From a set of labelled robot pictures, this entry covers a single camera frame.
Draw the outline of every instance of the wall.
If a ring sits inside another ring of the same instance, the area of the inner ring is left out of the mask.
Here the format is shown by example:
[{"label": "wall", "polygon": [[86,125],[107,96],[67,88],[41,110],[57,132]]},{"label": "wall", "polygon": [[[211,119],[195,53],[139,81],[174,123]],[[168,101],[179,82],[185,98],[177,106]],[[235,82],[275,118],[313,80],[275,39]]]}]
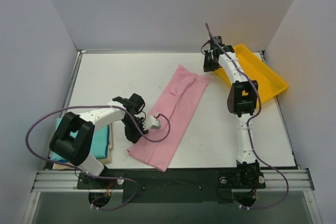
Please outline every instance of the wall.
[{"label": "wall", "polygon": [[[60,108],[76,48],[50,0],[0,0],[0,219],[20,223],[41,161],[25,146],[25,133]],[[49,120],[31,136],[46,154]]]},{"label": "wall", "polygon": [[226,44],[267,47],[293,0],[52,0],[79,49],[200,50],[204,23]]},{"label": "wall", "polygon": [[336,0],[294,0],[266,49],[289,83],[279,97],[302,168],[309,167],[323,223],[334,223],[336,190]]}]

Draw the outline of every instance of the pink cloth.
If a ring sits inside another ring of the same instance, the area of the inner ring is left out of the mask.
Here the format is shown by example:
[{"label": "pink cloth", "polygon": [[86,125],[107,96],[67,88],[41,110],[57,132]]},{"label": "pink cloth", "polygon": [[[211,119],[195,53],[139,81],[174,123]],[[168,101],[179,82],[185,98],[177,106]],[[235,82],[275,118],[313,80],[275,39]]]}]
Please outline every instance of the pink cloth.
[{"label": "pink cloth", "polygon": [[[159,143],[151,143],[142,137],[128,149],[128,153],[135,159],[165,172],[210,81],[210,77],[191,73],[179,65],[149,113],[162,113],[169,118],[169,136]],[[160,119],[160,122],[161,128],[150,130],[146,135],[148,138],[158,140],[166,135],[167,122],[165,119]]]}]

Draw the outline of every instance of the yellow plastic tray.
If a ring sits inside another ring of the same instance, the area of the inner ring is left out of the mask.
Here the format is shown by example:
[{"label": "yellow plastic tray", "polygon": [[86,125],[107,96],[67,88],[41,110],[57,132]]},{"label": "yellow plastic tray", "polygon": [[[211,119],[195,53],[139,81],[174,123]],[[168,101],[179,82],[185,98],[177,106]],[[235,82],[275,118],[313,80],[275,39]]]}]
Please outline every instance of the yellow plastic tray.
[{"label": "yellow plastic tray", "polygon": [[[255,54],[252,53],[245,45],[240,44],[234,49],[239,60],[239,64],[244,72],[251,80],[257,80],[258,92],[262,104],[288,88],[288,84],[257,56],[255,56]],[[226,84],[231,86],[230,80],[223,68],[216,70],[216,73],[225,81]]]}]

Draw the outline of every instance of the gray panel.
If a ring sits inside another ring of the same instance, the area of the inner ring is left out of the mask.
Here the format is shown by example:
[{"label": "gray panel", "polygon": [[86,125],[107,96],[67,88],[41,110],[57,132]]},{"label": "gray panel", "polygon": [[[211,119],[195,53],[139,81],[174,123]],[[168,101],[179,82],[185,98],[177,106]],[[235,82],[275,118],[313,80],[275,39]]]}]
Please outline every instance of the gray panel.
[{"label": "gray panel", "polygon": [[[259,205],[277,201],[284,192],[259,193]],[[116,202],[120,195],[115,195]],[[90,210],[86,193],[41,193],[34,224],[40,223],[257,223],[309,224],[303,192],[291,192],[281,205],[239,210],[237,204],[129,204],[111,212]]]},{"label": "gray panel", "polygon": [[323,223],[335,223],[336,0],[294,0],[266,50],[289,83],[279,97],[295,157],[309,167]]},{"label": "gray panel", "polygon": [[265,49],[293,0],[52,0],[79,49],[199,51],[204,23],[227,44]]},{"label": "gray panel", "polygon": [[[41,168],[24,144],[25,133],[62,106],[76,55],[50,0],[0,0],[1,223],[21,222]],[[38,153],[46,154],[54,119],[31,135]]]}]

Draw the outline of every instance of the stack of folded cloth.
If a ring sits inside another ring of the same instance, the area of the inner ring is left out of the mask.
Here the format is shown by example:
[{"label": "stack of folded cloth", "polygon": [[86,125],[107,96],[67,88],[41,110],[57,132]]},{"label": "stack of folded cloth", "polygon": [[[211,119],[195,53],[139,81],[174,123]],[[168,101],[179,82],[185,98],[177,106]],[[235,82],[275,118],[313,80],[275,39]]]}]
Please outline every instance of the stack of folded cloth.
[{"label": "stack of folded cloth", "polygon": [[[58,127],[59,123],[61,122],[62,118],[57,119],[56,128]],[[71,136],[76,137],[77,133],[70,133]],[[92,138],[92,144],[90,153],[102,164],[108,164],[111,162],[111,149],[113,148],[112,145],[112,127],[111,124],[101,128],[97,132],[94,133]],[[59,161],[62,163],[70,164],[67,160],[63,159],[56,153],[53,153],[51,158],[53,161]],[[69,167],[64,165],[54,165],[54,169],[67,169]]]}]

